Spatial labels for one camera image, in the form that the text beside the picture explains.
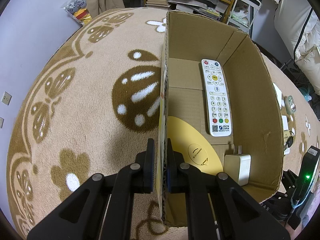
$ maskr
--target corrugated cardboard edge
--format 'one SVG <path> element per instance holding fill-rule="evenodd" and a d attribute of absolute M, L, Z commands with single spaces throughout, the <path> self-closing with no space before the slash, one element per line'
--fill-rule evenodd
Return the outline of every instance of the corrugated cardboard edge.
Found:
<path fill-rule="evenodd" d="M 166 16 L 166 23 L 168 25 L 169 17 Z M 159 132 L 158 132 L 158 156 L 157 156 L 157 176 L 156 187 L 159 202 L 160 217 L 165 222 L 165 209 L 163 208 L 166 201 L 166 163 L 167 163 L 167 131 L 166 122 L 168 116 L 168 62 L 167 62 L 167 47 L 168 47 L 168 32 L 164 35 L 164 45 L 162 49 L 162 64 L 161 64 L 161 88 L 160 88 L 160 118 L 159 118 Z"/>

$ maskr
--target electrical outlet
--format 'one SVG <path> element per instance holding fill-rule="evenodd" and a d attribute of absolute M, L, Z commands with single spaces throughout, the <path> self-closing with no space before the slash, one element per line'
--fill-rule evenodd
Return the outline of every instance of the electrical outlet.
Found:
<path fill-rule="evenodd" d="M 3 95 L 3 98 L 2 98 L 2 103 L 6 104 L 7 106 L 10 104 L 10 100 L 11 100 L 12 96 L 7 93 L 7 92 L 4 92 L 4 95 Z"/>

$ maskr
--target black device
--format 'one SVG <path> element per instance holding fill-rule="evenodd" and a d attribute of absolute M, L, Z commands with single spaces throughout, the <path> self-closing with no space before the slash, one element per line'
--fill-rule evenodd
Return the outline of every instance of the black device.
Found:
<path fill-rule="evenodd" d="M 310 187 L 315 179 L 320 150 L 311 146 L 303 156 L 299 176 L 284 171 L 281 182 L 286 193 L 277 192 L 261 205 L 278 221 L 285 221 L 293 230 L 301 223 L 314 198 Z"/>
<path fill-rule="evenodd" d="M 189 240 L 290 239 L 285 228 L 226 173 L 202 173 L 172 150 L 170 139 L 167 147 L 167 185 L 172 194 L 185 193 Z M 129 240 L 133 197 L 152 192 L 153 166 L 154 141 L 148 139 L 147 150 L 136 155 L 135 163 L 117 174 L 91 176 L 38 223 L 27 240 L 98 240 L 100 235 L 101 240 Z"/>

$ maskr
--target cardboard box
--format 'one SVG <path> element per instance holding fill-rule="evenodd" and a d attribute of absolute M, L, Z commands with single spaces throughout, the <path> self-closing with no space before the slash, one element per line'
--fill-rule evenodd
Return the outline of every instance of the cardboard box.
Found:
<path fill-rule="evenodd" d="M 201 60 L 223 68 L 232 113 L 232 134 L 209 135 Z M 162 60 L 161 103 L 156 187 L 165 225 L 186 226 L 184 194 L 170 194 L 166 176 L 166 120 L 178 117 L 199 131 L 217 152 L 242 146 L 250 154 L 249 183 L 243 186 L 257 202 L 280 186 L 283 166 L 283 127 L 276 93 L 258 48 L 236 28 L 207 17 L 170 11 Z"/>

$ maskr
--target white bedding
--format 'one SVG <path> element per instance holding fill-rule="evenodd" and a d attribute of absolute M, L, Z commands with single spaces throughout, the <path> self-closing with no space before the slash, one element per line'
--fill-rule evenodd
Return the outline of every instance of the white bedding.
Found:
<path fill-rule="evenodd" d="M 320 95 L 320 21 L 314 11 L 309 15 L 311 10 L 307 0 L 281 0 L 274 22 L 295 63 Z M 295 50 L 306 21 L 308 23 Z"/>

